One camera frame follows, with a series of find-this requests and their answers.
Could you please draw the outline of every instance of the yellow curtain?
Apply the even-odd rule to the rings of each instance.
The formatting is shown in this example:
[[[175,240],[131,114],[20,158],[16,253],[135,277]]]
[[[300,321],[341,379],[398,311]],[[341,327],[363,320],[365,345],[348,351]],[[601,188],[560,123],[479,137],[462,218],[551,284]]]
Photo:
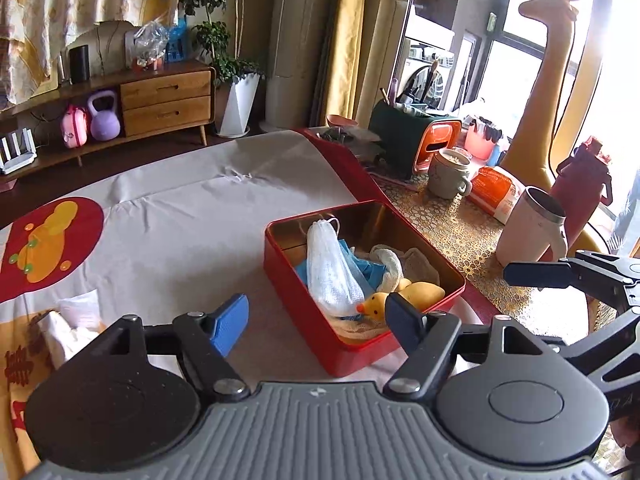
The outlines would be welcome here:
[[[326,114],[353,115],[363,15],[364,0],[338,0],[322,120]]]
[[[379,88],[388,88],[391,78],[399,77],[397,58],[410,4],[411,0],[365,0],[353,117],[363,126],[382,99]]]
[[[396,67],[409,0],[337,0],[320,113],[369,124]]]

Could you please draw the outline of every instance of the travel mug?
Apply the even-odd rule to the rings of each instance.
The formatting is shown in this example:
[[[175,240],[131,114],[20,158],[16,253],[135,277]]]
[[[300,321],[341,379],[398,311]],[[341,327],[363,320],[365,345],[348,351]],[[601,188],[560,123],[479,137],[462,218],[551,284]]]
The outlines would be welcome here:
[[[511,262],[536,262],[550,246],[553,261],[567,252],[564,219],[558,200],[527,186],[511,211],[498,240],[495,256],[504,267]]]

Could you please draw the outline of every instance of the drawer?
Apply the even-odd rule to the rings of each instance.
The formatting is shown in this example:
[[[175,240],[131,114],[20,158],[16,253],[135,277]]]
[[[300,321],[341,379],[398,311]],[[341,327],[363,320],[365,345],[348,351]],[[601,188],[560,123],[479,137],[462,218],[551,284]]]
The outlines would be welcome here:
[[[195,126],[193,123],[206,123],[211,116],[211,97],[194,97],[170,103],[145,106],[125,110],[124,134],[127,137],[147,132]]]
[[[210,94],[209,70],[143,79],[120,86],[123,110]]]

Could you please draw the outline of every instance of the speaker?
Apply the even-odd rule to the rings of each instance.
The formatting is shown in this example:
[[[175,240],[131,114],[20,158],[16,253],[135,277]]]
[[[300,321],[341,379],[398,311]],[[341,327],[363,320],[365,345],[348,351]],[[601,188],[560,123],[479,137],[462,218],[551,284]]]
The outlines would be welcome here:
[[[69,51],[69,73],[73,84],[87,81],[89,72],[89,45],[81,45]]]

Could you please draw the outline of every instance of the wooden cabinet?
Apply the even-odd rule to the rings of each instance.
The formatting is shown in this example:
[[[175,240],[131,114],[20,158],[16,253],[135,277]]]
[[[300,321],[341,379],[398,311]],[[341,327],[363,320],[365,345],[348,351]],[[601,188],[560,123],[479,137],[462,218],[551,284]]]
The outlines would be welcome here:
[[[39,94],[28,101],[0,112],[0,131],[3,125],[14,127],[15,116],[46,103],[71,99],[78,102],[105,88],[118,90],[123,128],[115,139],[98,142],[95,139],[79,148],[68,149],[60,142],[37,149],[35,161],[8,175],[0,174],[5,184],[35,171],[76,158],[82,166],[82,156],[117,146],[136,139],[190,128],[200,127],[200,140],[207,145],[204,125],[212,121],[211,101],[212,69],[196,60],[166,64],[156,72],[125,70],[106,76],[92,77],[89,81],[63,86]]]
[[[124,134],[158,133],[208,123],[211,117],[211,72],[190,72],[120,86]]]
[[[193,97],[143,108],[125,110],[124,133],[128,136],[161,130],[170,132],[209,121],[211,97]]]
[[[122,109],[211,95],[211,72],[191,72],[145,79],[120,86]]]

